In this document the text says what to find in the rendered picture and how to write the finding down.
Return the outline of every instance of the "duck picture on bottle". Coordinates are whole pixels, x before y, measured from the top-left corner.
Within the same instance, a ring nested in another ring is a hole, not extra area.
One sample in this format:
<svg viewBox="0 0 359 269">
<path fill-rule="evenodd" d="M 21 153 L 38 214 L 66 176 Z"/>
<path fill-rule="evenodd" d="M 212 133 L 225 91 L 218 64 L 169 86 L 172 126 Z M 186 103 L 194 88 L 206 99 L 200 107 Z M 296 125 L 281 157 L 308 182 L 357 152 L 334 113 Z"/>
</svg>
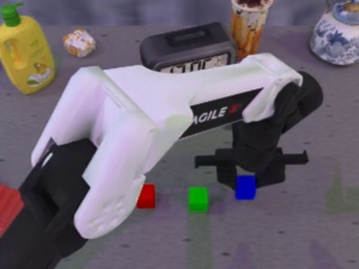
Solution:
<svg viewBox="0 0 359 269">
<path fill-rule="evenodd" d="M 34 73 L 27 79 L 27 84 L 31 87 L 37 87 L 48 78 L 50 78 L 51 69 L 43 63 L 34 64 Z"/>
<path fill-rule="evenodd" d="M 359 61 L 359 0 L 339 1 L 328 8 L 314 28 L 310 48 L 336 65 Z"/>
</svg>

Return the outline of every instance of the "wrapped candy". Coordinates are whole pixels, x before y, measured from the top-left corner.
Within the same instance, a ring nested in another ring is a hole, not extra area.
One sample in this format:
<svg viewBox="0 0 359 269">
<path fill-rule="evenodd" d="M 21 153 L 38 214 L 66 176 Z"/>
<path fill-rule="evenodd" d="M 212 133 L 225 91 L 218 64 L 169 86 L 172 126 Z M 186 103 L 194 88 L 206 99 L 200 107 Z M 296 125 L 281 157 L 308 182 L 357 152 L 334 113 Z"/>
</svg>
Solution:
<svg viewBox="0 0 359 269">
<path fill-rule="evenodd" d="M 95 39 L 84 29 L 77 29 L 63 37 L 66 50 L 77 57 L 85 57 L 96 49 Z"/>
</svg>

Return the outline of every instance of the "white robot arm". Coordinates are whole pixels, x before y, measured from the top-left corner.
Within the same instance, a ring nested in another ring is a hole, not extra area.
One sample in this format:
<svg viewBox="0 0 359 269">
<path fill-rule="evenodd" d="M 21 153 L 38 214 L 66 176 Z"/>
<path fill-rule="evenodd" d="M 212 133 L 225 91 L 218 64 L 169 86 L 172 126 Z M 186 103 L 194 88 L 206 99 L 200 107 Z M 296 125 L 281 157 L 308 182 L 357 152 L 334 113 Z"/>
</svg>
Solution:
<svg viewBox="0 0 359 269">
<path fill-rule="evenodd" d="M 290 82 L 300 86 L 302 76 L 268 53 L 184 74 L 160 73 L 143 66 L 104 71 L 81 68 L 71 77 L 31 163 L 35 166 L 54 143 L 91 139 L 98 149 L 83 174 L 90 190 L 74 223 L 83 238 L 97 238 L 128 217 L 145 174 L 176 141 L 241 119 L 269 118 L 276 96 Z M 237 102 L 226 103 L 231 96 L 237 96 Z M 212 107 L 206 104 L 218 108 L 204 111 Z M 241 109 L 230 111 L 230 105 Z M 239 114 L 229 121 L 218 120 L 233 112 Z"/>
</svg>

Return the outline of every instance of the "green cube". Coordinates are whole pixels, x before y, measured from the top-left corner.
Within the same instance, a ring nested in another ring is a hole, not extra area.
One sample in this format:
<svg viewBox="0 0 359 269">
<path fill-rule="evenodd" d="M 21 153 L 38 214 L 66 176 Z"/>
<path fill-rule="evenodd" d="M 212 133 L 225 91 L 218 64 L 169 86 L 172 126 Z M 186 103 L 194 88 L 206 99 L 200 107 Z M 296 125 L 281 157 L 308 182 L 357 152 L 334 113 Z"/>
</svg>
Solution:
<svg viewBox="0 0 359 269">
<path fill-rule="evenodd" d="M 208 190 L 206 187 L 188 188 L 188 210 L 191 212 L 206 212 L 208 210 Z"/>
</svg>

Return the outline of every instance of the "red logo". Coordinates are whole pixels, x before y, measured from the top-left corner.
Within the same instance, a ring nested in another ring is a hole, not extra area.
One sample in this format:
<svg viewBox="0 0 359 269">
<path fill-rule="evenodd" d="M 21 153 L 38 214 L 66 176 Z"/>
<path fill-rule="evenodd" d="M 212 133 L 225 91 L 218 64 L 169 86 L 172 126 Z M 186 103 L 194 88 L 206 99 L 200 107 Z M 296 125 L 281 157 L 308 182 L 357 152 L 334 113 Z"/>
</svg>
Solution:
<svg viewBox="0 0 359 269">
<path fill-rule="evenodd" d="M 234 104 L 231 106 L 231 108 L 229 109 L 229 114 L 234 114 L 236 112 L 238 112 L 238 110 L 240 109 L 241 104 Z"/>
</svg>

